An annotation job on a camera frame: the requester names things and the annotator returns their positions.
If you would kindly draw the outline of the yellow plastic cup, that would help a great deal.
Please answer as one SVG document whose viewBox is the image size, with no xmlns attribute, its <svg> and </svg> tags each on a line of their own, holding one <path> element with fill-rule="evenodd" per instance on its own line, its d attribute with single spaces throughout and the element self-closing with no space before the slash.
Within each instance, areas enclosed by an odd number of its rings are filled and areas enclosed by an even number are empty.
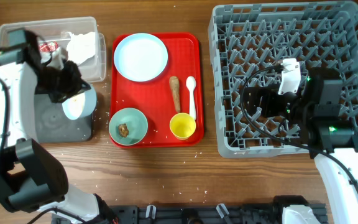
<svg viewBox="0 0 358 224">
<path fill-rule="evenodd" d="M 188 113 L 177 113 L 169 124 L 171 133 L 179 140 L 187 140 L 196 130 L 196 122 Z"/>
</svg>

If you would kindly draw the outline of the brown food scrap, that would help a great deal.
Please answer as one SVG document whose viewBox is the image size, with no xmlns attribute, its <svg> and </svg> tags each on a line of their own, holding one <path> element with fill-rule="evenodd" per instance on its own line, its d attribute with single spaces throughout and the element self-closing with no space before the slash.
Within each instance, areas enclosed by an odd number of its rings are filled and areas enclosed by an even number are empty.
<svg viewBox="0 0 358 224">
<path fill-rule="evenodd" d="M 129 135 L 129 130 L 127 128 L 127 124 L 120 124 L 118 126 L 119 135 L 123 138 L 126 138 Z"/>
</svg>

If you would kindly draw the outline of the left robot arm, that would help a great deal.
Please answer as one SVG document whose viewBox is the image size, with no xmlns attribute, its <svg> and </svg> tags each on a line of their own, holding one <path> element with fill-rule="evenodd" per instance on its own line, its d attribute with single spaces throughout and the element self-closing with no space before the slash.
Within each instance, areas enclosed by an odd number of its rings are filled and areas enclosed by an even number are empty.
<svg viewBox="0 0 358 224">
<path fill-rule="evenodd" d="M 118 223 L 119 218 L 96 194 L 68 182 L 62 164 L 44 149 L 35 130 L 35 96 L 89 116 L 96 92 L 75 62 L 60 53 L 42 60 L 40 36 L 23 28 L 8 33 L 0 48 L 0 204 L 11 213 L 46 213 L 71 223 Z"/>
</svg>

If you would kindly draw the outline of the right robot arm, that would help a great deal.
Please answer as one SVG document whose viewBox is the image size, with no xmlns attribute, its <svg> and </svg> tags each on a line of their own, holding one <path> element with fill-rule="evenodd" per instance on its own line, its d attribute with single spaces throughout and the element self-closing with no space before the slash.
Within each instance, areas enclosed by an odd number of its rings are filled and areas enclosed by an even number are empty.
<svg viewBox="0 0 358 224">
<path fill-rule="evenodd" d="M 331 68 L 311 68 L 303 93 L 282 80 L 278 87 L 245 86 L 240 107 L 247 122 L 260 134 L 283 144 L 301 147 L 264 131 L 250 115 L 261 108 L 265 117 L 283 116 L 301 129 L 304 146 L 326 187 L 336 223 L 358 223 L 358 134 L 339 117 L 342 78 Z"/>
</svg>

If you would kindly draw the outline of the mint green bowl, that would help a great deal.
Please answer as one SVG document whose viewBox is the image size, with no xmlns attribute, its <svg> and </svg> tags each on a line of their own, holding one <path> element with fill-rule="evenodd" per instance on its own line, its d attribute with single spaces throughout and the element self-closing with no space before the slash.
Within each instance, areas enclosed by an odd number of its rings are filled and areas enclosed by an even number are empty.
<svg viewBox="0 0 358 224">
<path fill-rule="evenodd" d="M 118 126 L 127 124 L 129 135 L 123 138 L 119 135 Z M 146 116 L 138 109 L 124 108 L 113 114 L 109 121 L 109 135 L 120 146 L 133 146 L 145 138 L 149 129 Z"/>
</svg>

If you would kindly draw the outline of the light blue bowl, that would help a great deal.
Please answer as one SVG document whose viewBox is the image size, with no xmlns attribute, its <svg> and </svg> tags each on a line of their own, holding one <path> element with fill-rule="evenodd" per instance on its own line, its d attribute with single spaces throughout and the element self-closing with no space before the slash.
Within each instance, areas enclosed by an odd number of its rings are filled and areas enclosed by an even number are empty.
<svg viewBox="0 0 358 224">
<path fill-rule="evenodd" d="M 93 85 L 83 93 L 77 94 L 62 103 L 63 112 L 70 120 L 84 118 L 93 113 L 97 103 L 97 94 Z"/>
</svg>

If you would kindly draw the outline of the white rice pile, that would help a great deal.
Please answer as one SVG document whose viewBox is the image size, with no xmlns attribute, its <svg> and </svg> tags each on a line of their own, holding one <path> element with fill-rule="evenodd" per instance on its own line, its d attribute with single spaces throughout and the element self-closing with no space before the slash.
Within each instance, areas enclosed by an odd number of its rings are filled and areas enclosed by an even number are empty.
<svg viewBox="0 0 358 224">
<path fill-rule="evenodd" d="M 85 95 L 80 94 L 70 98 L 68 109 L 71 115 L 79 116 L 85 107 Z"/>
</svg>

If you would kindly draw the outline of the white napkin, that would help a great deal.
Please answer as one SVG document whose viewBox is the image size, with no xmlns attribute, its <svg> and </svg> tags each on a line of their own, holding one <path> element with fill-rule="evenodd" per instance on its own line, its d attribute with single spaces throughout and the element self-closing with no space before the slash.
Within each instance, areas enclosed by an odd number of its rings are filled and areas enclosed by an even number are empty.
<svg viewBox="0 0 358 224">
<path fill-rule="evenodd" d="M 66 51 L 68 52 L 68 60 L 82 64 L 89 58 L 94 57 L 96 54 L 96 33 L 89 32 L 87 34 L 75 35 L 68 32 L 70 41 L 67 44 Z"/>
</svg>

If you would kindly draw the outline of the red snack wrapper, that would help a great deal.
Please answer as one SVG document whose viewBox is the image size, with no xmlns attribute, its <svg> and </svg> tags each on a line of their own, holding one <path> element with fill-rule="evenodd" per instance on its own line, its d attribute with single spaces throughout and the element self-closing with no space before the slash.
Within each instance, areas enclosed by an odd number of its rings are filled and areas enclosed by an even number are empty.
<svg viewBox="0 0 358 224">
<path fill-rule="evenodd" d="M 39 45 L 40 52 L 52 53 L 59 48 L 56 42 L 45 42 Z"/>
</svg>

